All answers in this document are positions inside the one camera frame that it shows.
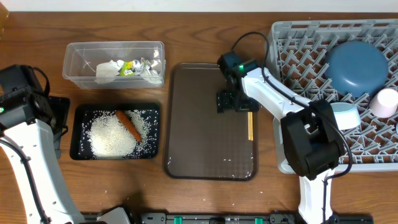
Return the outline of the yellow green snack wrapper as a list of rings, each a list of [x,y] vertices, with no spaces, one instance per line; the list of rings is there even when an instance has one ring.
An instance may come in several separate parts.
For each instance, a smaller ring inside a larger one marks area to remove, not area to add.
[[[133,74],[134,74],[133,61],[124,62],[119,71],[119,75],[120,76],[131,76]]]

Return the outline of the orange carrot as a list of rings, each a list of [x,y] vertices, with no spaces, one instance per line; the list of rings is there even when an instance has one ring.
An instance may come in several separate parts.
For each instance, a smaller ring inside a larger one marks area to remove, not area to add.
[[[137,142],[141,143],[141,135],[137,131],[134,124],[130,121],[129,117],[123,110],[116,110],[116,117],[121,122],[121,124],[134,136]]]

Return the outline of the dark blue plate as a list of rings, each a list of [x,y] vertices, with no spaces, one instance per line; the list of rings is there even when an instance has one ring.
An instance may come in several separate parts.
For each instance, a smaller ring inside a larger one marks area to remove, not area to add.
[[[340,94],[358,98],[375,95],[388,76],[387,59],[375,46],[362,41],[348,41],[333,48],[325,58],[325,77]]]

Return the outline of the clear plastic bin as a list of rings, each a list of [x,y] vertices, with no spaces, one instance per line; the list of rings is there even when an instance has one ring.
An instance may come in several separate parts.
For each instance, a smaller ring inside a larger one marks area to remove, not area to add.
[[[75,42],[63,62],[63,77],[81,89],[159,88],[164,74],[160,41]]]

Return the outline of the white napkin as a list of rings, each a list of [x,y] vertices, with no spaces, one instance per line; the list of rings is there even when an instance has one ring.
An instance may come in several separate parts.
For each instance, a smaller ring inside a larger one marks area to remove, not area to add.
[[[119,71],[123,63],[123,60],[110,60],[109,62],[97,65],[95,82],[97,84],[106,84],[112,82],[119,75]]]

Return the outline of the black tray with rice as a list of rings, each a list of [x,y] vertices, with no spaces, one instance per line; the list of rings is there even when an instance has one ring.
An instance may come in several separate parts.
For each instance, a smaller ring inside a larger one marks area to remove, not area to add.
[[[116,116],[126,114],[141,137]],[[76,108],[70,157],[73,160],[150,159],[159,150],[160,109],[155,103],[82,104]]]

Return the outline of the dark brown tray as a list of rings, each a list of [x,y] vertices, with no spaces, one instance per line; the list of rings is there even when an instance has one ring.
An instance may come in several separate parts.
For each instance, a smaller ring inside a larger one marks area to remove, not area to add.
[[[218,66],[181,63],[170,76],[164,171],[174,179],[251,180],[258,170],[257,114],[217,113]]]

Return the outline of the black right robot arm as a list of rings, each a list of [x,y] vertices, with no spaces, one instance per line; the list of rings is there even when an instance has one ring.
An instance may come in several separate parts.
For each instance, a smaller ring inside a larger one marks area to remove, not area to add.
[[[331,104],[295,94],[255,60],[242,62],[234,51],[217,65],[227,89],[216,95],[217,111],[257,112],[265,107],[279,121],[285,158],[299,175],[299,215],[305,223],[332,222],[330,182],[345,149]]]

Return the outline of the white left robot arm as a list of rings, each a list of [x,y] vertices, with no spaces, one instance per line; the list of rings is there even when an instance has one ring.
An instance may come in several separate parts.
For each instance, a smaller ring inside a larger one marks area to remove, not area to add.
[[[1,148],[11,163],[28,223],[132,223],[123,207],[82,214],[58,164],[60,139],[67,133],[70,100],[50,96],[37,67],[1,70]]]

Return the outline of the light blue bowl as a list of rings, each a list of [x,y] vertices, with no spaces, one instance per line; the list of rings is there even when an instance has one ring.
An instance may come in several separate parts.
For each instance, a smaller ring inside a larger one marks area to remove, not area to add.
[[[356,105],[345,102],[331,104],[339,130],[353,129],[361,124]]]

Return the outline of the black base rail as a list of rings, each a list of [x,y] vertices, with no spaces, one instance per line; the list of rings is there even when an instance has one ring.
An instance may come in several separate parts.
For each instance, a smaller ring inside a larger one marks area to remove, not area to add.
[[[197,215],[197,214],[174,214],[165,213],[143,213],[140,215],[128,215],[127,220],[132,223],[141,224],[288,224],[288,223],[304,223],[298,214],[274,213],[267,215]],[[326,223],[331,224],[374,224],[371,216],[367,215],[332,215]]]

